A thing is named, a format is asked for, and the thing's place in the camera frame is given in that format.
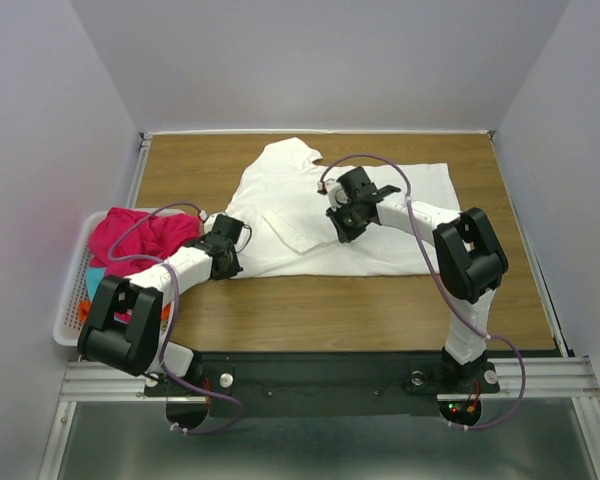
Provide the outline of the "white t shirt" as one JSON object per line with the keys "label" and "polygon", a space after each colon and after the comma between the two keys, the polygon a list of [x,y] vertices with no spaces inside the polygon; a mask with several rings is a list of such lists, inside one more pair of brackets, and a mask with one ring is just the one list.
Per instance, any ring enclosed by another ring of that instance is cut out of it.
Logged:
{"label": "white t shirt", "polygon": [[242,277],[403,276],[438,269],[431,237],[367,222],[348,206],[333,209],[321,180],[347,167],[318,165],[321,153],[298,138],[268,144],[243,172],[225,209],[251,228],[239,255]]}

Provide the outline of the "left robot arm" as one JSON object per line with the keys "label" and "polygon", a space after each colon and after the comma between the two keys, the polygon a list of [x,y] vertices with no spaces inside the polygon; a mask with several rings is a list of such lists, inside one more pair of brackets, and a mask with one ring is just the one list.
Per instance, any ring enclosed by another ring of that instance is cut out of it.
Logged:
{"label": "left robot arm", "polygon": [[237,244],[250,228],[217,214],[205,234],[180,247],[165,260],[129,277],[105,276],[96,289],[77,349],[80,355],[132,376],[168,374],[179,393],[195,392],[203,371],[192,351],[170,341],[180,295],[211,280],[242,271]]}

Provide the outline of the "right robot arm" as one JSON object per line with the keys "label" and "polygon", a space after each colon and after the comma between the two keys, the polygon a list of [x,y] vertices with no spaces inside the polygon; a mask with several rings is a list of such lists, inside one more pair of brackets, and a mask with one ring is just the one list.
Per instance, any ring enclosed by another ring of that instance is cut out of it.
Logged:
{"label": "right robot arm", "polygon": [[329,199],[326,216],[338,241],[350,243],[371,224],[413,236],[451,310],[442,350],[440,378],[452,390],[471,384],[486,365],[487,323],[491,303],[509,263],[483,210],[464,212],[415,201],[404,172],[405,188],[381,188],[356,167],[337,179],[321,176],[318,193]]}

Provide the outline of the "pink t shirt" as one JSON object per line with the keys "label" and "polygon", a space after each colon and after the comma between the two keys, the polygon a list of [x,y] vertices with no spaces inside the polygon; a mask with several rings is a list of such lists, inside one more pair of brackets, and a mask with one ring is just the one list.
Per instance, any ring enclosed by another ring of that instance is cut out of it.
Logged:
{"label": "pink t shirt", "polygon": [[[125,277],[139,273],[154,262],[133,258],[112,261],[109,250],[133,225],[148,215],[131,209],[115,207],[108,211],[105,219],[92,232],[88,242],[92,251],[92,264],[106,269],[106,275]],[[147,255],[161,260],[174,254],[187,241],[199,236],[200,221],[191,215],[156,215],[129,233],[114,249],[113,256],[121,258]]]}

